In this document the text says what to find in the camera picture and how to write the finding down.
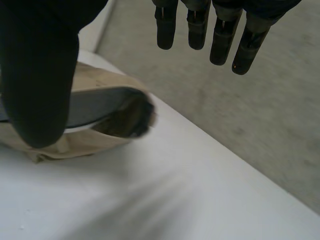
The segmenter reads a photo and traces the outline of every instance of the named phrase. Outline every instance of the beige fabric bag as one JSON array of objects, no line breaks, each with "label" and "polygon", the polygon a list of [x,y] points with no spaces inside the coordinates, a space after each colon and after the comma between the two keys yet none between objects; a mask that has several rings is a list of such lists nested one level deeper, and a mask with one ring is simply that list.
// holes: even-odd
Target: beige fabric bag
[{"label": "beige fabric bag", "polygon": [[76,67],[69,115],[70,126],[54,145],[31,148],[3,121],[0,142],[35,162],[67,159],[126,144],[146,134],[155,120],[152,101],[140,82],[83,63]]}]

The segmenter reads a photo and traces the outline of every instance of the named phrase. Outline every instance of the concrete floor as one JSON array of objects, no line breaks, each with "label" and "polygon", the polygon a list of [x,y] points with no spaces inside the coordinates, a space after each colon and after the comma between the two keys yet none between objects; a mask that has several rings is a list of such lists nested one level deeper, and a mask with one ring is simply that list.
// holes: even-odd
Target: concrete floor
[{"label": "concrete floor", "polygon": [[251,70],[209,61],[216,15],[202,50],[188,46],[179,5],[172,49],[157,47],[151,0],[119,0],[98,53],[320,214],[320,1],[303,0],[274,25]]}]

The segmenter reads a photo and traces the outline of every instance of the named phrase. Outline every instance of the white tabletop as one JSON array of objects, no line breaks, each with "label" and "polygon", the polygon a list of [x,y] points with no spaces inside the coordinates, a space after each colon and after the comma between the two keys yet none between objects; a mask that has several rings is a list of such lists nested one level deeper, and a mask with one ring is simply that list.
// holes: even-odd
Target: white tabletop
[{"label": "white tabletop", "polygon": [[95,156],[34,164],[0,147],[0,240],[320,239],[318,215],[155,102],[148,136]]}]

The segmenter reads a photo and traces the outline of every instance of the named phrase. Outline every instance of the black robotic finger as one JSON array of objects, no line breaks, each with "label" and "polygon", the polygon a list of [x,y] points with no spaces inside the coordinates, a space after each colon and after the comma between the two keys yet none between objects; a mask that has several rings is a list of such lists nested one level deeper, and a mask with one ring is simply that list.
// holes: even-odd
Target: black robotic finger
[{"label": "black robotic finger", "polygon": [[232,63],[235,74],[244,75],[249,71],[270,27],[276,22],[277,19],[268,20],[251,13],[246,14],[246,25]]},{"label": "black robotic finger", "polygon": [[79,52],[79,31],[108,0],[0,0],[1,101],[33,148],[64,133]]},{"label": "black robotic finger", "polygon": [[178,0],[152,1],[156,5],[154,17],[157,25],[157,45],[168,50],[174,43]]},{"label": "black robotic finger", "polygon": [[242,3],[242,0],[212,0],[217,15],[210,52],[210,62],[214,65],[227,61],[242,15]]},{"label": "black robotic finger", "polygon": [[205,45],[211,1],[182,0],[182,2],[188,8],[186,20],[189,28],[189,46],[200,50]]},{"label": "black robotic finger", "polygon": [[245,29],[232,64],[232,71],[246,74],[270,27],[301,0],[246,0],[243,8],[247,11]]}]

